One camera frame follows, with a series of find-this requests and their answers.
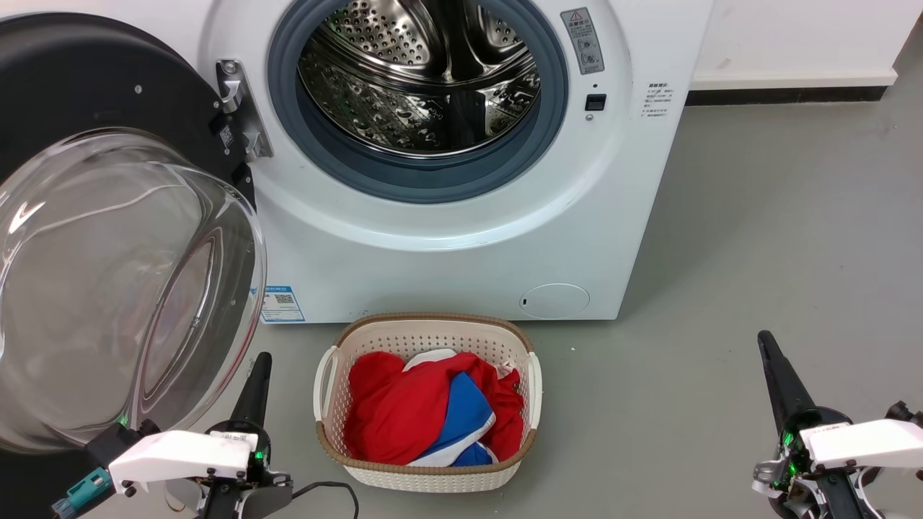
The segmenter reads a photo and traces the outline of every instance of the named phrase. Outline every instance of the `black cable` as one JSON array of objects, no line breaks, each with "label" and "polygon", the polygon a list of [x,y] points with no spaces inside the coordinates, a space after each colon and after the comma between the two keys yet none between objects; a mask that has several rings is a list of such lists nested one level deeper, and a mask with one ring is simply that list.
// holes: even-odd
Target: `black cable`
[{"label": "black cable", "polygon": [[350,487],[348,484],[341,483],[339,481],[317,481],[317,482],[311,483],[310,485],[292,494],[292,501],[294,501],[296,498],[301,497],[304,494],[307,494],[307,492],[310,492],[311,490],[316,489],[317,487],[342,487],[344,489],[349,490],[349,495],[353,496],[353,507],[354,507],[353,519],[359,519],[359,498],[355,497],[355,492],[353,491],[353,487]]}]

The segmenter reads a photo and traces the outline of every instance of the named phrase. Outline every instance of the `stainless steel drum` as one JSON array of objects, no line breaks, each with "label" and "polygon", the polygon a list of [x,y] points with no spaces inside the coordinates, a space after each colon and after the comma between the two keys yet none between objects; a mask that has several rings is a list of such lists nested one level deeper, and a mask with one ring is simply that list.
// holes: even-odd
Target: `stainless steel drum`
[{"label": "stainless steel drum", "polygon": [[515,30],[470,0],[352,2],[314,31],[299,72],[343,131],[420,158],[500,138],[541,85]]}]

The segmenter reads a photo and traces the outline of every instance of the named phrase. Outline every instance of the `gray floor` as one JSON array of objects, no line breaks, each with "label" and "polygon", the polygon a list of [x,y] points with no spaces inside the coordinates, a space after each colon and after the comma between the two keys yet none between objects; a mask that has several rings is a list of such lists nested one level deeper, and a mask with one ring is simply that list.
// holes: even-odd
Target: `gray floor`
[{"label": "gray floor", "polygon": [[[616,322],[527,323],[545,373],[539,441],[499,491],[356,485],[361,517],[774,517],[749,489],[775,434],[756,332],[775,332],[819,404],[856,420],[923,408],[923,34],[880,103],[686,111]],[[309,410],[339,326],[263,328],[267,429],[297,484],[349,480]],[[233,405],[234,382],[203,422]],[[886,474],[879,507],[918,515],[923,483]],[[162,494],[94,517],[188,517]],[[351,516],[319,489],[274,519]]]}]

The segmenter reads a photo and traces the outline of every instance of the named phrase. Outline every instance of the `red cloth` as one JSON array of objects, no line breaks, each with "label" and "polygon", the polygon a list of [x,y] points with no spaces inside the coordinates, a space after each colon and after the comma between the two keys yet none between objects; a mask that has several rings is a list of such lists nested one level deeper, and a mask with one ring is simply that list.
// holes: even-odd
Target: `red cloth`
[{"label": "red cloth", "polygon": [[343,441],[353,459],[407,465],[436,441],[449,405],[449,386],[465,372],[490,404],[497,422],[481,439],[499,461],[512,457],[522,438],[522,397],[513,389],[513,371],[497,379],[497,369],[472,353],[424,362],[402,372],[400,357],[375,352],[359,357],[349,373],[353,404]]}]

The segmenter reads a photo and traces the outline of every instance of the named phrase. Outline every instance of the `plastic basket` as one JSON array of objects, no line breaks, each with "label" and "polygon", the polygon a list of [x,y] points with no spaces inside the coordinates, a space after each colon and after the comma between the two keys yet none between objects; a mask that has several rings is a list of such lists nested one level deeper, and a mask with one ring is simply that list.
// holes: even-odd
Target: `plastic basket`
[{"label": "plastic basket", "polygon": [[[509,460],[494,465],[412,467],[355,460],[343,443],[343,422],[352,396],[349,371],[357,358],[386,351],[404,360],[425,351],[472,352],[491,364],[511,362],[519,370],[522,444]],[[477,492],[497,489],[516,474],[535,441],[542,414],[542,369],[525,334],[510,322],[462,314],[381,314],[351,324],[320,359],[314,378],[314,417],[321,446],[357,480],[372,487],[414,492]]]}]

